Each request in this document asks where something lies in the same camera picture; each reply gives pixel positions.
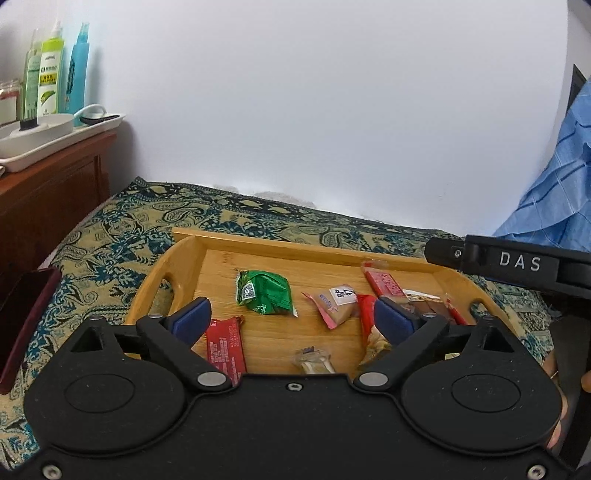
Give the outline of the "person right hand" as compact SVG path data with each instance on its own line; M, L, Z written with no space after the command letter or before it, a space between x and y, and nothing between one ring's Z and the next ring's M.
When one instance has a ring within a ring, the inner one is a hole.
M546 372L546 374L551 378L551 380L553 381L553 383L555 384L555 386L559 390L560 397L561 397L560 420L557 423L557 425L555 426L552 436L550 437L550 440L547 443L547 448L552 449L556 446L556 444L558 443L558 441L561 438L561 434L562 434L561 421L566 417L566 414L568 413L568 400L557 383L559 369L558 369L556 355L555 355L554 350L552 350L549 353L549 355L546 357L546 359L543 361L542 368ZM580 383L581 383L582 389L585 392L587 392L587 393L591 392L591 372L590 371L586 372L581 377Z

